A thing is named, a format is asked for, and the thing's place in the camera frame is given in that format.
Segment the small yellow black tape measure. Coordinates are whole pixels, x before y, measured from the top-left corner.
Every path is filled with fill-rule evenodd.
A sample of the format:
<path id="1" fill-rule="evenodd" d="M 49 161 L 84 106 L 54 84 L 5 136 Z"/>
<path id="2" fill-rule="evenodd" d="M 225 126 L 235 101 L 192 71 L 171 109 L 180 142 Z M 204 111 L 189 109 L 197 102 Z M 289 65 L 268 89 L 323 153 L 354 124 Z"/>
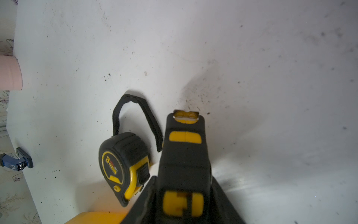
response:
<path id="1" fill-rule="evenodd" d="M 112 137 L 99 148 L 99 166 L 103 177 L 123 207 L 140 192 L 150 178 L 150 151 L 144 141 L 132 132 L 120 133 L 120 112 L 126 103 L 142 109 L 161 152 L 163 133 L 146 99 L 124 94 L 112 113 Z"/>

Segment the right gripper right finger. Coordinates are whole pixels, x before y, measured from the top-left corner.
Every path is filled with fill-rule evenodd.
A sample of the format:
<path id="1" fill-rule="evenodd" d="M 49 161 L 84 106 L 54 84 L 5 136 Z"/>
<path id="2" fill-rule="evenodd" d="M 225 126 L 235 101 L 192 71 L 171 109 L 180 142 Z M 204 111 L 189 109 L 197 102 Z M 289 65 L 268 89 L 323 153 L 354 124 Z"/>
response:
<path id="1" fill-rule="evenodd" d="M 214 177 L 211 186 L 209 215 L 211 224 L 245 224 Z"/>

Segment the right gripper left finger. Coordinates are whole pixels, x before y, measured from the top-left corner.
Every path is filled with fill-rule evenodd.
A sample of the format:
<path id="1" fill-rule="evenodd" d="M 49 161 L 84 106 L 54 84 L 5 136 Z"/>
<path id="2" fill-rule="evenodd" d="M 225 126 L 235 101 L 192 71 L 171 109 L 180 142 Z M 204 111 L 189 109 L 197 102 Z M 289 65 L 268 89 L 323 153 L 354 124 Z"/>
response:
<path id="1" fill-rule="evenodd" d="M 151 177 L 139 198 L 120 224 L 156 223 L 156 183 L 157 177 Z"/>

